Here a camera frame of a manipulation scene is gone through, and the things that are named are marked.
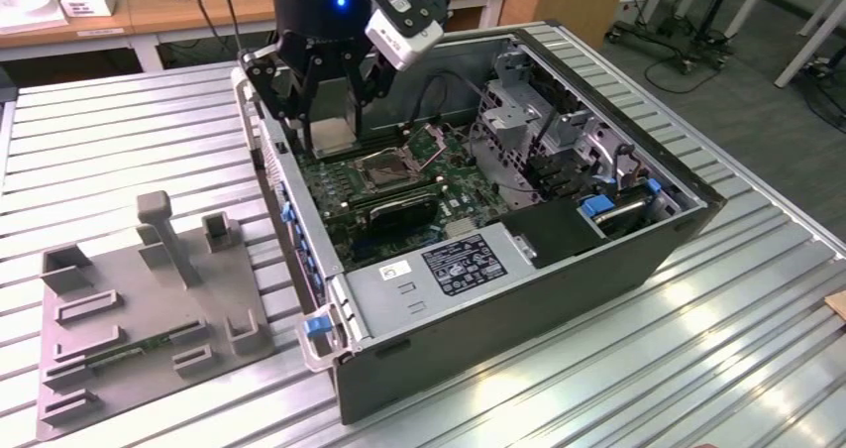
wheel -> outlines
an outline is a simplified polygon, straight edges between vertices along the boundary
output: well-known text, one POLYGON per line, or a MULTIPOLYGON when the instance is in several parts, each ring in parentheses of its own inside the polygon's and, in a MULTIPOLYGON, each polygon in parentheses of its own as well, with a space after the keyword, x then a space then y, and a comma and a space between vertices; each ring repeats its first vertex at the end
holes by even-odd
POLYGON ((690 74, 693 72, 693 61, 684 59, 682 60, 682 74, 690 74))
POLYGON ((606 33, 606 38, 609 39, 609 43, 612 44, 620 43, 622 35, 624 35, 624 32, 621 31, 621 29, 614 27, 612 31, 606 33))

caster wheel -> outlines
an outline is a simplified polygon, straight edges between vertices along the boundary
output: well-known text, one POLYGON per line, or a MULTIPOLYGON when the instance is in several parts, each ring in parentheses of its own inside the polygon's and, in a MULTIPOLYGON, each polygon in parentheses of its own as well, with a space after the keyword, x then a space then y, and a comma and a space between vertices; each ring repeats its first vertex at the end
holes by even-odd
POLYGON ((621 42, 621 36, 624 35, 621 29, 613 29, 606 33, 606 38, 612 44, 618 44, 621 42))

circuit board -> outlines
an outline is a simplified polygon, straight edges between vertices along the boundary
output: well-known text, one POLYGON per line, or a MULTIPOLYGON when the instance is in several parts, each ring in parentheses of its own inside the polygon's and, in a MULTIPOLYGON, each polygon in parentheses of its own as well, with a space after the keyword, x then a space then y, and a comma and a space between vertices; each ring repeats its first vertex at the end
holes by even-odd
POLYGON ((402 148, 301 169, 335 249, 349 271, 442 242, 508 213, 509 207, 450 127, 418 129, 402 148), (430 206, 421 225, 406 220, 385 234, 367 231, 379 211, 402 202, 430 206))

white box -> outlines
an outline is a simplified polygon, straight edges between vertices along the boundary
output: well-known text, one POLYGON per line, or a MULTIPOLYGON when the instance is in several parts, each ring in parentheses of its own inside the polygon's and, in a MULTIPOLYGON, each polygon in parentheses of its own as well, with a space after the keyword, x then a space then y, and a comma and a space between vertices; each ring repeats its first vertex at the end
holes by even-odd
POLYGON ((63 8, 70 17, 109 17, 115 11, 118 0, 63 0, 63 8))
POLYGON ((637 20, 637 7, 646 8, 646 0, 621 0, 618 6, 618 12, 616 14, 616 22, 626 22, 630 25, 636 24, 637 20))
POLYGON ((28 14, 12 14, 0 10, 0 35, 20 34, 67 24, 59 0, 51 0, 47 7, 28 14))

sticker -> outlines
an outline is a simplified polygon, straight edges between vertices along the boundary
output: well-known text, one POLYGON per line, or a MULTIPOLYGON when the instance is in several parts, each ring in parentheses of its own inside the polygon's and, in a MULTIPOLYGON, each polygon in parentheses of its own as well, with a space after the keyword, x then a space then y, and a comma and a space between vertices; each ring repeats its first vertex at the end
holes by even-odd
POLYGON ((77 32, 81 37, 99 37, 101 35, 118 35, 123 34, 123 29, 101 29, 101 30, 85 30, 77 32))
POLYGON ((449 296, 508 275, 482 235, 425 253, 423 260, 449 296))
POLYGON ((397 262, 387 267, 379 268, 379 272, 382 273, 382 279, 389 281, 395 279, 397 277, 402 277, 411 273, 411 267, 409 266, 409 261, 403 260, 402 262, 397 262))

